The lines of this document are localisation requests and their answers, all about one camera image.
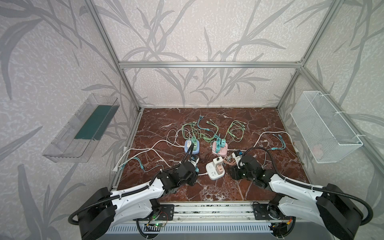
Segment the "white charger plug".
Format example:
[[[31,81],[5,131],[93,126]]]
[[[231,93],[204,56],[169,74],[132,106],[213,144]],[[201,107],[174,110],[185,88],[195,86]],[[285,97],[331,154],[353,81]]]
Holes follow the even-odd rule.
[[[221,156],[213,159],[214,168],[216,168],[218,165],[222,165],[223,161],[224,161],[224,159]]]

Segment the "green charger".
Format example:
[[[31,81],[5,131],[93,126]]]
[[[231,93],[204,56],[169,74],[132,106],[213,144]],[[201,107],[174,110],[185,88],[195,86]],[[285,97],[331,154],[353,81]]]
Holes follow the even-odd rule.
[[[193,150],[194,151],[197,150],[197,148],[198,148],[198,140],[197,140],[197,138],[196,137],[192,137],[191,138],[191,142],[194,145]]]

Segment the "white power strip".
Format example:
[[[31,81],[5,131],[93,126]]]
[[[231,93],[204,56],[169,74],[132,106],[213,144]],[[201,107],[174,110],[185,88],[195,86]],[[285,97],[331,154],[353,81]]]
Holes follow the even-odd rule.
[[[217,173],[216,168],[214,168],[213,163],[208,163],[206,165],[206,171],[208,173],[208,176],[209,176],[210,180],[212,180],[212,181],[218,180],[218,179],[222,178],[225,175],[225,172],[223,174],[219,175]]]

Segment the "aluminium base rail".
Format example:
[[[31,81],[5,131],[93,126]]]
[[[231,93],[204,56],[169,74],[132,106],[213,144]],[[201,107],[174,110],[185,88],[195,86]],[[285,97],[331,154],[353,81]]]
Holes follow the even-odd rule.
[[[267,202],[197,202],[169,203],[161,210],[149,213],[147,217],[129,217],[126,213],[116,214],[112,226],[130,224],[136,219],[140,222],[154,223],[243,223],[243,222],[278,222],[296,217],[324,227],[323,219],[317,208],[298,200],[283,199],[283,208],[273,207]]]

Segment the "pink charger plug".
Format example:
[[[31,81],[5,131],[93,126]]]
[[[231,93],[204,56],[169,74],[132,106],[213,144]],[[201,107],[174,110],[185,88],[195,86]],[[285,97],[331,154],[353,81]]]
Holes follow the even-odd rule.
[[[216,170],[217,170],[217,173],[219,175],[221,175],[221,174],[223,174],[225,172],[225,169],[224,169],[224,167],[222,165],[217,165],[216,166]]]

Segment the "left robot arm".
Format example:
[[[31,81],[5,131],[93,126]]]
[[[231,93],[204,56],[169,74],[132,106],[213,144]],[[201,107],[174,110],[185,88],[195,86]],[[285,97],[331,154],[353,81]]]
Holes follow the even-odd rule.
[[[79,226],[83,240],[97,240],[112,226],[158,215],[161,197],[174,194],[183,185],[195,184],[199,175],[197,164],[197,160],[182,161],[129,189],[110,192],[101,188],[70,214],[68,222]]]

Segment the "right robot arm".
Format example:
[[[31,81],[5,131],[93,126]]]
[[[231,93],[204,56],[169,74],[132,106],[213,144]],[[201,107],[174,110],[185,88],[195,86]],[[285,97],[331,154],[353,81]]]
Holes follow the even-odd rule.
[[[301,218],[326,228],[339,240],[353,240],[359,227],[373,219],[373,209],[367,202],[336,185],[313,186],[287,178],[275,170],[263,169],[256,158],[239,151],[232,158],[235,166],[230,175],[234,180],[249,180],[276,194],[267,210],[273,218]]]

